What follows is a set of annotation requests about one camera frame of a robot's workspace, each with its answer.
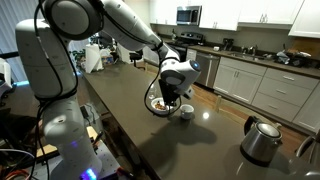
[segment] robotic arm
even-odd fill
[[[128,50],[148,46],[157,51],[161,91],[167,104],[183,95],[200,74],[196,61],[180,62],[179,55],[156,36],[121,0],[46,0],[45,20],[25,20],[16,26],[19,54],[35,96],[50,101],[43,113],[44,134],[57,147],[61,163],[51,179],[78,179],[86,172],[98,176],[102,163],[95,155],[75,94],[77,86],[65,47],[104,31]]]

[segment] countertop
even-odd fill
[[[164,42],[172,42],[173,41],[168,38],[162,38],[162,39]],[[205,52],[205,53],[210,53],[212,55],[218,55],[218,56],[231,58],[233,60],[243,61],[243,62],[247,62],[247,63],[251,63],[251,64],[257,64],[257,65],[261,65],[261,66],[265,66],[265,67],[269,67],[269,68],[279,69],[279,70],[283,70],[283,71],[287,71],[287,72],[291,72],[291,73],[295,73],[295,74],[300,74],[300,75],[311,77],[311,78],[320,79],[320,70],[316,69],[316,68],[293,67],[293,66],[275,63],[275,62],[273,62],[273,60],[242,59],[239,57],[228,55],[228,54],[232,53],[232,51],[213,51],[213,47],[209,47],[209,46],[196,45],[196,46],[189,46],[188,49],[193,49],[193,50],[197,50],[197,51],[201,51],[201,52]]]
[[[243,127],[194,100],[182,99],[195,109],[192,120],[181,120],[179,112],[154,116],[143,101],[153,78],[133,66],[112,65],[84,77],[161,179],[319,178],[305,177],[313,167],[281,147],[269,168],[250,163],[239,150]]]

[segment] backsplash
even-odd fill
[[[152,25],[152,29],[159,34],[171,35],[172,29],[177,35],[182,32],[197,32],[205,36],[206,41],[222,43],[223,38],[233,38],[235,46],[251,47],[258,45],[259,50],[279,52],[286,47],[291,47],[294,37],[288,36],[289,30],[265,29],[242,27],[239,31],[225,31],[215,29],[203,29],[196,26],[169,26]]]

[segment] microwave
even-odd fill
[[[177,7],[177,24],[196,25],[200,23],[201,6]]]

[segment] drawer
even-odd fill
[[[282,81],[288,84],[304,87],[313,90],[318,84],[318,80],[314,78],[309,78],[285,71],[280,71],[272,68],[268,68],[266,72],[266,77]]]
[[[256,94],[252,105],[290,122],[293,120],[293,118],[300,110],[300,107],[298,106],[289,104],[287,102],[267,96],[262,93]]]
[[[301,107],[312,91],[264,77],[258,92]]]
[[[188,49],[187,50],[187,57],[186,60],[196,60],[196,56],[197,56],[197,51],[193,50],[193,49]]]
[[[220,64],[233,67],[235,69],[243,70],[252,74],[257,74],[263,76],[267,68],[263,66],[258,66],[255,64],[245,63],[238,60],[221,57]]]

